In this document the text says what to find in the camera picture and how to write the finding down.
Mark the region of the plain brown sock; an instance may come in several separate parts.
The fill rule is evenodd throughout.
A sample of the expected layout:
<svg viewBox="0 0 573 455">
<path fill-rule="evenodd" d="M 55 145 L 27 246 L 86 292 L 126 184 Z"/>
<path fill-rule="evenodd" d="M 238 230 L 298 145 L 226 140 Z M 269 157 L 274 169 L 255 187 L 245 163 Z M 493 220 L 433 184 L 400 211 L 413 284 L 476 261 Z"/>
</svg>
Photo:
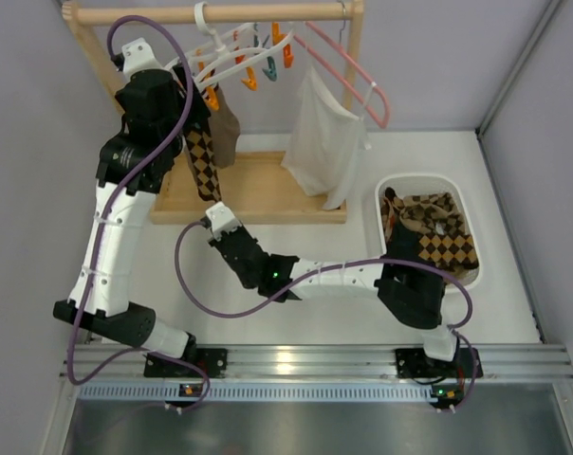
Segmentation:
<svg viewBox="0 0 573 455">
<path fill-rule="evenodd" d="M 219 169 L 232 166 L 235 162 L 237 140 L 240 137 L 240 122 L 230 109 L 219 85 L 215 87 L 218 109 L 209 118 L 215 165 Z"/>
</svg>

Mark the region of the dark brown argyle sock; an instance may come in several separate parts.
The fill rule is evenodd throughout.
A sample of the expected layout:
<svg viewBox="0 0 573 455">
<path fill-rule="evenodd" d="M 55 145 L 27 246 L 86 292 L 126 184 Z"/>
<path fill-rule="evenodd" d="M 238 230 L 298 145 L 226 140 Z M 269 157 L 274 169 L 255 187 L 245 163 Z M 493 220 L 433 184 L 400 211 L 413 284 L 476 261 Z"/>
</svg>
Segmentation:
<svg viewBox="0 0 573 455">
<path fill-rule="evenodd" d="M 219 202 L 221 190 L 209 125 L 196 123 L 185 136 L 185 143 L 199 198 L 202 201 Z"/>
</svg>

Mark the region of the white round clip hanger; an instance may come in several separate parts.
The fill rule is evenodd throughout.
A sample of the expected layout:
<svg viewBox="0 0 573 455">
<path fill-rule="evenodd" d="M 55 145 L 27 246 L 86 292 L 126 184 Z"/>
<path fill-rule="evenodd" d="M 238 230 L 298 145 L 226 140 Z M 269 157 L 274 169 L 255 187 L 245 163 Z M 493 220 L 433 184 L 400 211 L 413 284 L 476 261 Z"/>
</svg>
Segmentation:
<svg viewBox="0 0 573 455">
<path fill-rule="evenodd" d="M 281 56 L 286 68 L 291 67 L 294 56 L 291 42 L 295 37 L 295 28 L 288 25 L 287 32 L 280 30 L 280 24 L 273 22 L 265 40 L 259 39 L 256 23 L 244 23 L 232 30 L 219 34 L 207 23 L 205 1 L 194 5 L 194 23 L 202 34 L 210 38 L 209 42 L 186 53 L 189 67 L 195 72 L 194 85 L 213 111 L 220 107 L 217 88 L 220 82 L 243 73 L 241 79 L 248 90 L 258 89 L 254 67 L 263 64 L 262 72 L 271 81 L 277 80 L 276 59 Z"/>
</svg>

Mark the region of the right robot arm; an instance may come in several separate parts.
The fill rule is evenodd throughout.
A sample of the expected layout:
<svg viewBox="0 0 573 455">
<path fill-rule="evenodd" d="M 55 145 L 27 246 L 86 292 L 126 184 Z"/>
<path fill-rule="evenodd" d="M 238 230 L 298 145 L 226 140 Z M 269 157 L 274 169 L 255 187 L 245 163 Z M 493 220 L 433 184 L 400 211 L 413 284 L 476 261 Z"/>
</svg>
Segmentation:
<svg viewBox="0 0 573 455">
<path fill-rule="evenodd" d="M 443 322 L 447 274 L 411 256 L 386 255 L 322 263 L 266 252 L 242 225 L 213 228 L 214 247 L 246 289 L 274 301 L 319 298 L 377 300 L 402 325 L 419 332 L 424 354 L 455 360 L 458 342 Z"/>
</svg>

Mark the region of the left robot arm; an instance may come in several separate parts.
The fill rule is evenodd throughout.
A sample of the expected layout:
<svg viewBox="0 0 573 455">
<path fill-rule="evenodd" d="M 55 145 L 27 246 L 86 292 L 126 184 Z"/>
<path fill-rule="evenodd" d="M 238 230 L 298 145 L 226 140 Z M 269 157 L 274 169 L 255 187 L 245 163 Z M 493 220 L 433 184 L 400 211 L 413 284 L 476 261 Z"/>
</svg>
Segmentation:
<svg viewBox="0 0 573 455">
<path fill-rule="evenodd" d="M 208 110 L 182 64 L 135 72 L 115 95 L 123 109 L 120 131 L 101 148 L 96 207 L 80 275 L 54 318 L 120 344 L 182 358 L 195 343 L 156 312 L 129 300 L 129 278 L 142 226 L 165 174 L 183 149 L 175 127 L 187 100 L 194 116 Z"/>
</svg>

